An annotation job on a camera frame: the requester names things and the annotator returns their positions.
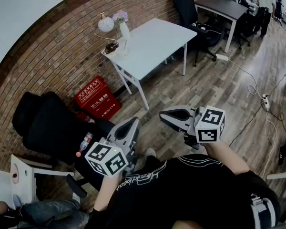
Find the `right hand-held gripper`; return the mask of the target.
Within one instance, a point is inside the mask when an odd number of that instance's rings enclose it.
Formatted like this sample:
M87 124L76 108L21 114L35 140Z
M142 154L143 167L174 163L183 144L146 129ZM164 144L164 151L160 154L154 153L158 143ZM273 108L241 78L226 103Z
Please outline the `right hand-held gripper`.
M185 144L196 150L200 144L218 142L225 128L225 110L209 105L168 107L159 113L159 117L173 130L185 133Z

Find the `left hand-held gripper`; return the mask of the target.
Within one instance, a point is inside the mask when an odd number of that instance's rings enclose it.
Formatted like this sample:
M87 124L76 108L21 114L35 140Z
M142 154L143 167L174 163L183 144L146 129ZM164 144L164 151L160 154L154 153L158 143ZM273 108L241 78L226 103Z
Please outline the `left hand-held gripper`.
M107 139L94 142L85 154L93 170L106 177L113 177L121 171L133 172L138 157L133 145L137 142L141 124L138 117L132 117L115 125Z

